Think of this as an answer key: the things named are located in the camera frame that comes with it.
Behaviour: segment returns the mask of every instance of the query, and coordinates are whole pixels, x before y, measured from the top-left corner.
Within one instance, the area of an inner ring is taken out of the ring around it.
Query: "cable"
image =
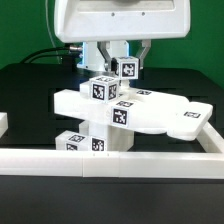
[[[48,52],[52,52],[52,51],[58,52],[58,51],[64,51],[64,50],[69,50],[69,47],[56,47],[56,48],[48,48],[48,49],[40,50],[40,51],[37,51],[37,52],[34,52],[34,53],[28,55],[20,63],[26,63],[27,60],[31,59],[32,57],[34,57],[38,54],[48,53]]]
[[[48,31],[48,34],[49,34],[49,37],[50,37],[52,46],[54,48],[56,48],[56,44],[54,42],[54,39],[53,39],[53,36],[52,36],[52,33],[51,33],[51,29],[50,29],[50,25],[49,25],[49,7],[48,7],[48,0],[45,0],[45,13],[46,13],[47,31]],[[57,61],[58,61],[58,64],[60,64],[60,58],[59,58],[59,56],[57,57]]]
[[[40,55],[37,56],[35,58],[33,58],[31,61],[29,61],[29,63],[32,63],[33,61],[39,59],[39,58],[47,58],[47,57],[63,57],[63,56],[70,56],[70,57],[74,57],[74,58],[79,58],[79,54],[48,54],[48,55]]]

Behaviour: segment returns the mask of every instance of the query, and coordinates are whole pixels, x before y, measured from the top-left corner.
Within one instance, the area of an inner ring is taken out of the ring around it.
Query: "stacked blocks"
[[[138,79],[139,58],[116,57],[112,60],[112,70],[120,80]]]
[[[98,76],[90,79],[90,99],[104,103],[119,96],[119,79],[109,76]]]

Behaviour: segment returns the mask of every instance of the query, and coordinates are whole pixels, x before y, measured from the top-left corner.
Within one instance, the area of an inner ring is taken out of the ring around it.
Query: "small cube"
[[[113,58],[112,70],[120,80],[138,79],[139,59],[135,57]]]
[[[91,137],[91,149],[95,152],[107,151],[107,141],[98,137]]]
[[[89,151],[89,137],[76,132],[65,131],[55,140],[57,150]]]
[[[90,98],[109,102],[119,96],[119,79],[109,76],[98,76],[90,79]]]
[[[134,105],[133,102],[120,101],[112,106],[111,124],[117,127],[129,126],[129,108]]]

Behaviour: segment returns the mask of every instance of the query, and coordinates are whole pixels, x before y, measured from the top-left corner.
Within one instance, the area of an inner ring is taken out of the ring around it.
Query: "black cable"
[[[56,48],[48,48],[48,49],[40,50],[40,51],[37,51],[37,52],[34,52],[34,53],[28,55],[20,63],[26,63],[27,60],[29,60],[30,58],[32,58],[38,54],[48,53],[48,52],[52,52],[52,51],[65,51],[65,50],[69,50],[69,47],[56,47]]]
[[[70,57],[74,57],[74,58],[79,58],[79,54],[47,54],[47,55],[40,55],[37,56],[35,58],[33,58],[32,60],[29,61],[29,63],[32,63],[33,61],[39,59],[39,58],[47,58],[47,57],[63,57],[63,56],[70,56]]]

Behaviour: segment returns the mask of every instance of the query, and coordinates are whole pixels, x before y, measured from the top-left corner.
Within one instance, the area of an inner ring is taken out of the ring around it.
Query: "black table surface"
[[[0,111],[9,129],[0,147],[54,149],[64,130],[78,131],[81,120],[55,115],[53,94],[78,90],[87,74],[62,65],[12,64],[0,70]],[[137,88],[210,103],[209,120],[224,136],[224,91],[189,69],[146,68]],[[132,151],[203,153],[197,140],[136,134]],[[0,177],[0,223],[224,223],[224,181]]]

